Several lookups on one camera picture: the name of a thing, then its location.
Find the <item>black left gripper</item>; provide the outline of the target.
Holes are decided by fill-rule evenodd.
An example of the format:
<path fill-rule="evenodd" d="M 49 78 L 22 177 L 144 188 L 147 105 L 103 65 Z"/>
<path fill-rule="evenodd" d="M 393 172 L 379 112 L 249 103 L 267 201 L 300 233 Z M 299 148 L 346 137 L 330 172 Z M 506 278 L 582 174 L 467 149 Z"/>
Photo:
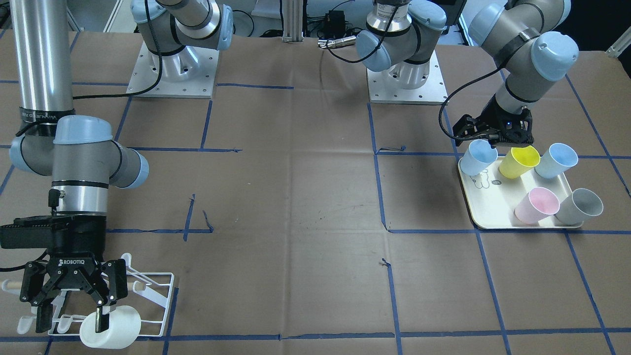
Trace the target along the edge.
<path fill-rule="evenodd" d="M 453 126 L 456 143 L 467 138 L 484 139 L 491 146 L 527 147 L 534 144 L 532 115 L 529 108 L 519 108 L 517 114 L 501 108 L 492 97 L 480 116 L 473 118 L 465 114 Z"/>

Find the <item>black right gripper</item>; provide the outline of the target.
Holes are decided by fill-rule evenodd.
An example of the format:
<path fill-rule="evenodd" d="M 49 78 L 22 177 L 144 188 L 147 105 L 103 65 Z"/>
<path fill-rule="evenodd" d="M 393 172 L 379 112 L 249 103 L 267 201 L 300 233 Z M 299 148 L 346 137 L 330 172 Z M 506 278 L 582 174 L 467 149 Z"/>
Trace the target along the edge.
<path fill-rule="evenodd" d="M 48 261 L 25 263 L 20 300 L 36 306 L 35 332 L 52 328 L 54 306 L 45 305 L 61 290 L 84 291 L 99 306 L 95 315 L 95 332 L 109 329 L 109 311 L 128 296 L 126 263 L 122 259 L 105 261 L 106 217 L 61 213 L 62 193 L 49 191 L 49 215 L 16 218 L 1 227 L 4 249 L 45 248 Z"/>

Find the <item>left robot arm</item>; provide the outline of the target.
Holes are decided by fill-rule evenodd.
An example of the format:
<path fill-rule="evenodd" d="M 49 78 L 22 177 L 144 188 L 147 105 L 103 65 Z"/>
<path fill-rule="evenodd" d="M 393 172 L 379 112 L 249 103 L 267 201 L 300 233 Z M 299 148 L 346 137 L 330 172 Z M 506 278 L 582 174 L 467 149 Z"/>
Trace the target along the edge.
<path fill-rule="evenodd" d="M 577 43 L 556 30 L 570 10 L 569 0 L 509 0 L 476 14 L 471 38 L 509 76 L 478 117 L 464 115 L 453 126 L 449 137 L 456 144 L 474 139 L 493 146 L 533 144 L 532 106 L 579 55 Z M 408 88 L 419 88 L 447 19 L 444 9 L 428 0 L 375 0 L 356 37 L 357 53 L 368 70 L 406 78 Z"/>

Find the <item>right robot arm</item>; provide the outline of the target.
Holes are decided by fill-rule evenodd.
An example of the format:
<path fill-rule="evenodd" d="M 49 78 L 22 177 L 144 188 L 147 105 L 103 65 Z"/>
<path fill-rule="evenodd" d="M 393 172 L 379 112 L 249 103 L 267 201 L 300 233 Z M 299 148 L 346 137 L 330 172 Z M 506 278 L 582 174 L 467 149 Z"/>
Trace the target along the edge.
<path fill-rule="evenodd" d="M 77 115 L 72 92 L 65 0 L 12 0 L 22 125 L 10 150 L 15 168 L 52 177 L 48 215 L 16 218 L 1 227 L 5 249 L 43 248 L 23 265 L 20 300 L 37 333 L 53 328 L 54 299 L 80 290 L 96 303 L 96 332 L 108 330 L 120 299 L 128 296 L 125 260 L 104 261 L 108 189 L 137 188 L 149 164 L 113 139 L 111 125 Z"/>

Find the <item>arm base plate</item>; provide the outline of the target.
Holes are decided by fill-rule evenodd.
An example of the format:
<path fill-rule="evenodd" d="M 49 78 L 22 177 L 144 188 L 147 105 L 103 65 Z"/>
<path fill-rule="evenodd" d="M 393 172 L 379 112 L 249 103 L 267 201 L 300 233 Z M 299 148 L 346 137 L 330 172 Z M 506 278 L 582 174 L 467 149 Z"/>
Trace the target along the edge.
<path fill-rule="evenodd" d="M 140 94 L 153 98 L 211 99 L 215 86 L 219 50 L 185 47 L 181 52 L 163 57 L 164 69 L 158 85 Z M 139 92 L 155 83 L 159 58 L 144 43 L 129 79 L 128 93 Z"/>
<path fill-rule="evenodd" d="M 388 70 L 366 70 L 372 103 L 441 105 L 448 97 L 436 52 L 419 68 L 399 63 Z"/>

